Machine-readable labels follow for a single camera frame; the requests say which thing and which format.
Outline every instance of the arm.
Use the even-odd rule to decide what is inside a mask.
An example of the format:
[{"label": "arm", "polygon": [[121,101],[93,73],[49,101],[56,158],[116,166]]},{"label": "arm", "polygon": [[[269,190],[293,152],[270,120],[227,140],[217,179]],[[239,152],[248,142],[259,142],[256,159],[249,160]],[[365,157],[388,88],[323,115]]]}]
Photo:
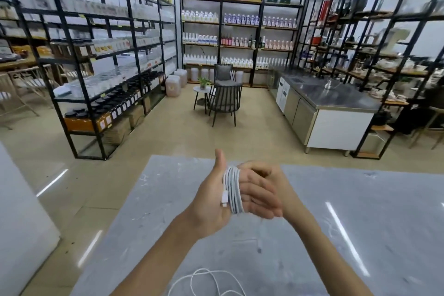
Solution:
[{"label": "arm", "polygon": [[284,218],[292,225],[307,249],[322,282],[331,296],[373,296],[335,246],[324,235],[314,216],[302,204],[279,165],[248,162],[240,169],[252,169],[267,178],[282,202]]},{"label": "arm", "polygon": [[[228,224],[230,207],[222,207],[222,177],[226,161],[216,150],[214,168],[202,182],[192,203],[166,228],[154,246],[110,296],[160,296],[197,240]],[[276,190],[252,170],[242,170],[239,188],[245,211],[265,219],[282,216]]]}]

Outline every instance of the fluorescent light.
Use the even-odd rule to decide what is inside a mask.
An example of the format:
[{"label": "fluorescent light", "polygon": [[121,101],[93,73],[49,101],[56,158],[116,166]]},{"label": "fluorescent light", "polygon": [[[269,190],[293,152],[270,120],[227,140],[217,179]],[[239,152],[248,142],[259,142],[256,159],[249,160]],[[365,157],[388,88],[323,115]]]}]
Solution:
[{"label": "fluorescent light", "polygon": [[347,232],[345,231],[344,226],[342,226],[341,221],[339,220],[339,218],[336,215],[335,210],[333,209],[333,206],[331,203],[329,203],[328,201],[325,202],[325,204],[327,205],[327,208],[329,209],[330,214],[332,215],[334,222],[336,223],[336,226],[338,227],[339,231],[341,232],[342,237],[344,238],[344,241],[347,243],[348,248],[350,248],[350,251],[352,252],[353,258],[355,259],[355,261],[358,263],[359,268],[361,269],[362,273],[364,276],[370,276],[369,271],[367,270],[367,268],[364,266],[364,263],[362,262],[358,252],[356,251],[355,246],[353,246],[352,241],[350,240],[350,238],[348,237]]},{"label": "fluorescent light", "polygon": [[42,194],[43,192],[45,192],[53,183],[55,183],[56,181],[58,181],[67,171],[68,169],[64,169],[63,172],[61,174],[59,174],[57,176],[56,179],[54,179],[53,181],[51,181],[44,189],[42,189],[40,192],[38,192],[36,194],[36,197],[38,197],[40,194]]},{"label": "fluorescent light", "polygon": [[100,235],[102,234],[103,231],[98,231],[96,236],[94,237],[94,239],[92,240],[92,242],[89,244],[88,248],[86,249],[86,252],[83,254],[83,256],[80,258],[79,263],[77,264],[77,266],[80,268],[81,265],[83,264],[83,262],[85,262],[86,257],[88,256],[88,254],[92,251],[92,248],[94,247],[94,245],[96,244],[97,240],[99,239]]}]

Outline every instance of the tiled floor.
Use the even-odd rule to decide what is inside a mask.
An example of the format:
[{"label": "tiled floor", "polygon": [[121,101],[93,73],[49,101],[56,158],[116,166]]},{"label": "tiled floor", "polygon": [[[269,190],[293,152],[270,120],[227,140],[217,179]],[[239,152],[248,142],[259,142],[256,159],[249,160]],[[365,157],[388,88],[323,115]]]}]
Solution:
[{"label": "tiled floor", "polygon": [[223,114],[212,128],[203,107],[193,111],[194,97],[188,85],[180,97],[162,100],[105,162],[75,160],[54,110],[47,106],[39,107],[41,117],[29,111],[10,116],[13,131],[0,126],[1,141],[35,192],[68,169],[39,197],[63,239],[23,295],[69,295],[84,265],[78,266],[80,258],[100,231],[99,241],[103,237],[153,154],[212,158],[217,147],[228,160],[444,173],[444,145],[430,150],[434,139],[427,136],[414,149],[407,148],[406,137],[396,137],[380,161],[321,149],[306,155],[267,90],[243,90],[236,128],[232,117]]}]

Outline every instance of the counter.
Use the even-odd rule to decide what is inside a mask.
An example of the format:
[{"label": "counter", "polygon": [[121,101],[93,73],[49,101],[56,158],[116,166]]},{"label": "counter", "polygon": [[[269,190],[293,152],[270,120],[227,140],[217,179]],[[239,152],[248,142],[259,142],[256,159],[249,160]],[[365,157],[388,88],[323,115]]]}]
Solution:
[{"label": "counter", "polygon": [[[327,81],[291,69],[269,71],[269,91],[306,153],[311,147],[355,150],[380,107],[375,99],[338,80],[325,89]],[[376,153],[382,142],[377,137],[365,151]]]},{"label": "counter", "polygon": [[[192,201],[213,164],[210,159],[152,156],[71,296],[108,296]],[[297,165],[282,170],[375,296],[442,296],[442,175]],[[221,231],[194,245],[163,294],[198,268],[230,271],[247,295],[328,295],[302,242],[282,218],[233,216]],[[228,274],[216,278],[221,293],[241,292]],[[195,277],[193,289],[199,296],[217,294],[211,276]],[[177,283],[170,294],[179,295],[192,295],[190,279]]]}]

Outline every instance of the forearm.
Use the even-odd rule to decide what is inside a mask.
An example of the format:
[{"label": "forearm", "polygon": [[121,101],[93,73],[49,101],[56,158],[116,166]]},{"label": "forearm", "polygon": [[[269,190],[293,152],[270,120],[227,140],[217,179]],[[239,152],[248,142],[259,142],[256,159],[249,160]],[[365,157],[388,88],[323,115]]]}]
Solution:
[{"label": "forearm", "polygon": [[301,238],[331,296],[373,296],[325,236],[310,211],[303,207],[286,218]]},{"label": "forearm", "polygon": [[184,213],[171,222],[110,296],[160,296],[164,292],[175,271],[197,241]]}]

